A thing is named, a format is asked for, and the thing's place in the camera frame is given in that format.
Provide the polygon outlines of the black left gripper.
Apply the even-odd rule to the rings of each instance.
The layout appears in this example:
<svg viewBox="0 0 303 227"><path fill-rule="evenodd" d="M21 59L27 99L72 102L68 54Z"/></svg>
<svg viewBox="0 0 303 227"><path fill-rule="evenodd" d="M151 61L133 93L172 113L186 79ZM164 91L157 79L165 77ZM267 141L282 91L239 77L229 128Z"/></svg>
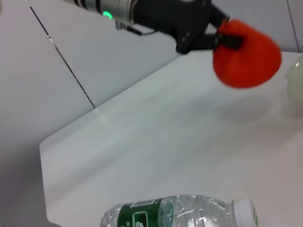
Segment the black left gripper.
<svg viewBox="0 0 303 227"><path fill-rule="evenodd" d="M139 0L133 6L134 23L172 36L176 51L216 50L220 45L237 50L242 37L217 32L205 34L210 23L216 31L229 22L229 15L210 0Z"/></svg>

